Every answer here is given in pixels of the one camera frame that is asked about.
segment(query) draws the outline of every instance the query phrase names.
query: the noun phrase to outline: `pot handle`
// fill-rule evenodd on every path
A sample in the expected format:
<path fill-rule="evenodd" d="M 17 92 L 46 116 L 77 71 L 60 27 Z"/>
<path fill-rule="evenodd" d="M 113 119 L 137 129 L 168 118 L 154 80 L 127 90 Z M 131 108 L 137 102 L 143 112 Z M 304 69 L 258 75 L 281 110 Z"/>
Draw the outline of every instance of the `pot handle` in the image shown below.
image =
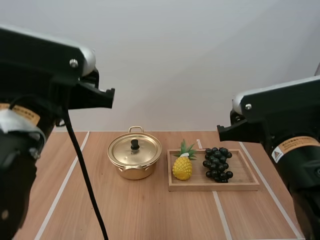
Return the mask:
<path fill-rule="evenodd" d="M 121 172 L 125 172 L 125 171 L 130 170 L 130 169 L 144 170 L 144 168 L 142 166 L 124 166 L 123 168 L 119 167 L 119 170 Z"/>
<path fill-rule="evenodd" d="M 143 132 L 143 133 L 145 132 L 144 129 L 141 126 L 132 126 L 132 127 L 129 128 L 128 132 L 131 133 L 132 129 L 140 129 L 141 132 Z"/>

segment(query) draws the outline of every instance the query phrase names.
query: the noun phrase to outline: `white tape line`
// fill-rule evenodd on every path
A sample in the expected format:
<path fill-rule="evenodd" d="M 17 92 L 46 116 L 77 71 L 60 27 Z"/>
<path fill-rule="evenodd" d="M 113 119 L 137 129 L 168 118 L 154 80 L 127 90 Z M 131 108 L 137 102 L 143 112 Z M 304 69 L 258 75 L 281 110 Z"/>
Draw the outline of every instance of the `white tape line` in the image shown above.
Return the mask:
<path fill-rule="evenodd" d="M 212 193 L 213 193 L 213 196 L 214 196 L 216 207 L 218 208 L 218 212 L 219 212 L 219 215 L 220 215 L 220 219 L 221 219 L 221 222 L 222 222 L 222 226 L 223 226 L 223 229 L 224 229 L 226 240 L 232 240 L 231 233 L 230 233 L 230 230 L 229 230 L 229 227 L 228 227 L 228 223 L 227 223 L 227 220 L 226 220 L 226 216 L 225 216 L 224 210 L 223 210 L 223 208 L 221 206 L 221 202 L 220 202 L 218 193 L 216 191 L 213 191 Z"/>
<path fill-rule="evenodd" d="M 87 140 L 88 140 L 88 137 L 89 137 L 89 133 L 90 133 L 89 131 L 86 133 L 86 136 L 85 136 L 85 138 L 83 140 L 83 143 L 81 145 L 81 148 L 80 148 L 81 151 L 84 149 L 84 147 L 85 147 L 85 145 L 87 143 Z M 62 195 L 62 193 L 63 193 L 63 191 L 64 191 L 64 189 L 66 187 L 66 185 L 67 185 L 67 182 L 68 182 L 68 180 L 69 180 L 69 178 L 70 178 L 70 176 L 71 176 L 71 174 L 72 174 L 77 162 L 78 162 L 78 157 L 76 156 L 75 159 L 73 160 L 73 163 L 71 164 L 70 169 L 69 169 L 68 173 L 66 174 L 66 176 L 65 176 L 65 178 L 63 180 L 63 183 L 62 183 L 58 193 L 56 194 L 55 199 L 53 200 L 53 203 L 52 203 L 47 215 L 45 216 L 45 219 L 43 220 L 43 223 L 42 223 L 38 233 L 36 234 L 34 240 L 39 240 L 41 238 L 42 234 L 44 233 L 45 228 L 46 228 L 46 226 L 47 226 L 47 224 L 48 224 L 48 222 L 49 222 L 49 220 L 51 218 L 51 215 L 52 215 L 52 213 L 54 212 L 54 210 L 55 210 L 55 208 L 57 206 L 57 203 L 58 203 L 58 201 L 59 201 L 59 199 L 60 199 L 60 197 L 61 197 L 61 195 Z"/>
<path fill-rule="evenodd" d="M 277 239 L 274 239 L 274 238 L 271 238 L 271 239 L 251 239 L 251 240 L 306 240 L 305 238 L 277 238 Z"/>
<path fill-rule="evenodd" d="M 251 157 L 250 153 L 248 152 L 248 150 L 246 149 L 245 145 L 242 142 L 239 142 L 239 144 L 241 145 L 243 151 L 245 152 L 245 154 L 247 155 L 248 159 L 250 160 L 252 166 L 254 167 L 256 173 L 259 175 L 259 177 L 261 178 L 263 184 L 265 185 L 265 188 L 268 190 L 269 194 L 271 195 L 273 201 L 275 202 L 275 204 L 277 205 L 277 207 L 279 208 L 280 212 L 282 213 L 282 215 L 284 216 L 285 220 L 287 221 L 287 223 L 289 224 L 290 228 L 292 229 L 292 231 L 294 232 L 295 236 L 298 239 L 303 239 L 304 236 L 302 236 L 300 234 L 300 232 L 298 231 L 298 229 L 296 228 L 296 226 L 294 225 L 294 223 L 292 222 L 291 218 L 288 216 L 288 214 L 286 213 L 286 210 L 284 209 L 284 207 L 281 205 L 280 201 L 278 200 L 277 196 L 275 195 L 275 193 L 272 191 L 271 187 L 269 186 L 268 182 L 266 181 L 266 179 L 264 178 L 264 176 L 262 175 L 261 171 L 259 170 L 258 166 L 256 165 L 255 161 L 253 160 L 253 158 Z"/>
<path fill-rule="evenodd" d="M 201 145 L 200 139 L 197 139 L 196 141 L 198 142 L 199 149 L 202 149 L 202 145 Z"/>

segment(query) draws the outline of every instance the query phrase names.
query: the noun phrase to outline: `pineapple leaves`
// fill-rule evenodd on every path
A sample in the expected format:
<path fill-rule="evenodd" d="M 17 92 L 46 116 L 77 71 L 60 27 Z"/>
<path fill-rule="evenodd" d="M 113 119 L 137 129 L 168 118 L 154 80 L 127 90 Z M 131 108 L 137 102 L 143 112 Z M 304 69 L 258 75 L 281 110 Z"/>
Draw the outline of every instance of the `pineapple leaves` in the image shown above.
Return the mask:
<path fill-rule="evenodd" d="M 181 142 L 181 154 L 185 154 L 187 153 L 187 144 L 186 144 L 186 140 L 183 139 L 183 141 Z"/>
<path fill-rule="evenodd" d="M 195 160 L 195 153 L 196 150 L 192 149 L 195 144 L 192 144 L 190 146 L 187 146 L 186 140 L 183 139 L 181 142 L 181 147 L 180 147 L 180 153 L 175 154 L 175 157 L 180 157 L 181 154 L 189 153 L 189 159 L 190 160 Z"/>
<path fill-rule="evenodd" d="M 192 144 L 191 146 L 189 146 L 186 151 L 187 151 L 188 153 L 190 153 L 190 150 L 192 149 L 192 147 L 193 147 L 194 145 L 195 145 L 195 144 Z"/>

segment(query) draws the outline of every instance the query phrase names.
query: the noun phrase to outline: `wooden tray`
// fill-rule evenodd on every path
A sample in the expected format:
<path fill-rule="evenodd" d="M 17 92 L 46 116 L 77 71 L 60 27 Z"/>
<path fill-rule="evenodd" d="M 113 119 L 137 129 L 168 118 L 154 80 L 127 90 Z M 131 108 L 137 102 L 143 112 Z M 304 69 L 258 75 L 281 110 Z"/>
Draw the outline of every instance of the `wooden tray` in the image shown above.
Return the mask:
<path fill-rule="evenodd" d="M 185 181 L 177 179 L 172 173 L 172 167 L 177 159 L 174 154 L 178 154 L 180 150 L 168 150 L 169 191 L 257 191 L 259 182 L 242 152 L 238 149 L 229 151 L 232 153 L 232 158 L 226 161 L 229 164 L 227 171 L 233 172 L 233 178 L 230 178 L 228 183 L 217 183 L 206 177 L 208 169 L 202 165 L 205 160 L 205 149 L 196 150 L 196 160 L 191 160 L 192 176 Z"/>

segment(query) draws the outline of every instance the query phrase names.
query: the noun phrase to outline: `wooden table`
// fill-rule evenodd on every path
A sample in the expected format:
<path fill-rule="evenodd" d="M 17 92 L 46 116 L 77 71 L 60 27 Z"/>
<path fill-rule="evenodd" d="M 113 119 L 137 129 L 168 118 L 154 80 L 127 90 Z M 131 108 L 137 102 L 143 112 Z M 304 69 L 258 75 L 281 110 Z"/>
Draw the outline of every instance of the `wooden table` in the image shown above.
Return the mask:
<path fill-rule="evenodd" d="M 76 133 L 80 145 L 86 134 Z M 145 179 L 126 180 L 107 156 L 110 142 L 123 132 L 88 134 L 82 152 L 110 240 L 301 238 L 292 199 L 259 144 L 219 142 L 214 131 L 150 132 L 163 147 L 156 170 Z M 168 192 L 167 149 L 179 148 L 182 139 L 197 147 L 200 140 L 203 148 L 240 149 L 260 190 Z M 79 163 L 43 224 L 75 157 L 68 134 L 53 133 L 37 163 L 29 212 L 16 240 L 34 240 L 37 234 L 45 240 L 103 239 Z"/>

